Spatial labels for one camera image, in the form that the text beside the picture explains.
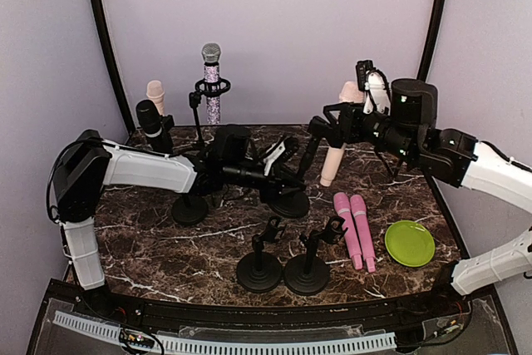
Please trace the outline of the black round-base stand front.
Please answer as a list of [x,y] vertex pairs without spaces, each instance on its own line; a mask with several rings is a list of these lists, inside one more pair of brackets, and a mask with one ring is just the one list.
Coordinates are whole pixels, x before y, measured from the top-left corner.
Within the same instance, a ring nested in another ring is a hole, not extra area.
[[300,234],[299,240],[306,249],[305,254],[292,257],[283,269],[286,287],[301,296],[321,293],[330,279],[329,266],[317,256],[321,242],[335,245],[344,237],[343,219],[331,217],[321,230],[313,229],[309,234]]

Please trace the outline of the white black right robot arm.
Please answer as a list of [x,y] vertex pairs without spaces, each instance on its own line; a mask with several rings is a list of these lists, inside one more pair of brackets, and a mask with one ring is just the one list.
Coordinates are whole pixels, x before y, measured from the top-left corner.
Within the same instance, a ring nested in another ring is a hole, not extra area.
[[[362,104],[340,102],[313,118],[318,136],[329,145],[366,142],[448,185],[465,187],[531,210],[531,169],[496,146],[457,129],[436,128],[438,92],[412,78],[392,81],[388,103],[366,112]],[[440,317],[465,296],[518,274],[531,273],[531,232],[506,244],[445,266],[438,287],[424,299],[424,309]]]

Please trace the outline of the beige microphone tall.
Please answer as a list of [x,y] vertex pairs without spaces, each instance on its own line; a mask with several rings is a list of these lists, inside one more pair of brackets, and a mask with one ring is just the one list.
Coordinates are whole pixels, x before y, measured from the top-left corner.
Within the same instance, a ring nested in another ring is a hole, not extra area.
[[[358,89],[354,81],[346,81],[339,94],[340,102],[363,103],[365,94]],[[320,177],[320,185],[329,187],[336,177],[339,166],[342,162],[346,144],[342,143],[339,147],[329,146],[328,152],[323,163]]]

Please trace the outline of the black round-base stand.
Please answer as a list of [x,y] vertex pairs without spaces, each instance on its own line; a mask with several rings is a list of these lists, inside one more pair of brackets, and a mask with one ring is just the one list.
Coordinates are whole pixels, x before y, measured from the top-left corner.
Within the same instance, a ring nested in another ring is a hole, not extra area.
[[280,223],[280,217],[271,216],[263,232],[253,236],[253,251],[237,264],[237,281],[251,293],[267,293],[276,288],[282,279],[283,266],[280,261],[264,251],[266,244],[276,244],[283,237],[286,226]]
[[309,234],[300,234],[299,240],[306,249],[305,254],[292,257],[283,269],[286,287],[301,296],[321,293],[330,279],[329,266],[317,256],[321,242],[335,245],[344,237],[343,219],[331,217],[321,230],[313,229]]

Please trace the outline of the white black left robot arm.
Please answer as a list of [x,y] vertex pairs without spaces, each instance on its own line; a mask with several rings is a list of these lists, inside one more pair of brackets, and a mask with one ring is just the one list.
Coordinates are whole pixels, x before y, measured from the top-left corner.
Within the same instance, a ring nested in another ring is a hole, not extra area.
[[298,148],[292,137],[283,137],[258,153],[245,126],[220,126],[205,147],[194,154],[174,154],[171,145],[154,150],[119,145],[87,130],[71,143],[52,167],[56,203],[52,220],[62,228],[66,255],[81,287],[85,305],[99,318],[117,311],[116,298],[102,287],[106,283],[95,233],[95,216],[101,194],[110,185],[134,185],[178,194],[171,213],[174,221],[191,226],[209,212],[206,196],[226,185],[255,189],[262,202],[274,205],[300,195],[303,179],[285,166]]

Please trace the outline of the black stand with clip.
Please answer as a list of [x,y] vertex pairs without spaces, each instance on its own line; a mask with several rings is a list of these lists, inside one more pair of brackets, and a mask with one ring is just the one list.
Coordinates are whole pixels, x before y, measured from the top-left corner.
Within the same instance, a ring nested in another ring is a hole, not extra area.
[[283,179],[283,188],[275,200],[268,202],[269,208],[276,214],[288,219],[299,219],[308,214],[310,202],[305,193],[304,176],[313,163],[320,141],[329,136],[332,127],[321,116],[314,116],[308,124],[311,138],[299,161],[298,170],[291,171],[280,166],[278,171]]

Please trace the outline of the pink microphone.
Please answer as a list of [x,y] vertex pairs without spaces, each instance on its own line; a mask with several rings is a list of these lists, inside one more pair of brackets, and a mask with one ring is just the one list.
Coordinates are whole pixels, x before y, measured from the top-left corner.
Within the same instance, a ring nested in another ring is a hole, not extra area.
[[376,271],[376,255],[367,220],[367,207],[365,201],[360,195],[353,195],[350,198],[350,205],[357,228],[357,236],[361,246],[363,262],[367,267],[367,272],[374,273]]
[[346,231],[344,239],[347,245],[349,258],[352,261],[354,269],[360,270],[363,267],[362,250],[353,221],[348,196],[343,192],[336,193],[333,196],[333,205],[337,215],[343,219],[342,229]]

